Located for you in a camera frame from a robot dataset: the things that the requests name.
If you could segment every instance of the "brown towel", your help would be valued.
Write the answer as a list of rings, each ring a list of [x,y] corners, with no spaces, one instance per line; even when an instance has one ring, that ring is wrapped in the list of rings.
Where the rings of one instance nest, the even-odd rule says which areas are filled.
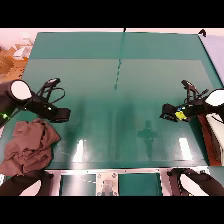
[[[60,136],[47,122],[37,118],[32,122],[17,122],[5,148],[0,173],[6,176],[24,175],[48,166],[52,160],[51,144]]]

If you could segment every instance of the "green table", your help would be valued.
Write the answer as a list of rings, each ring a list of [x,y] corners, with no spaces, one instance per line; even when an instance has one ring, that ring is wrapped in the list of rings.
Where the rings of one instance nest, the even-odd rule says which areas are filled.
[[[118,89],[114,89],[121,59]],[[208,165],[197,120],[159,119],[162,105],[181,104],[181,81],[199,91],[222,87],[197,35],[158,33],[39,33],[24,80],[38,91],[59,77],[66,91],[58,107],[69,122],[53,124],[61,136],[48,169],[106,169]],[[5,127],[0,158],[21,112]],[[180,146],[187,139],[190,155]]]

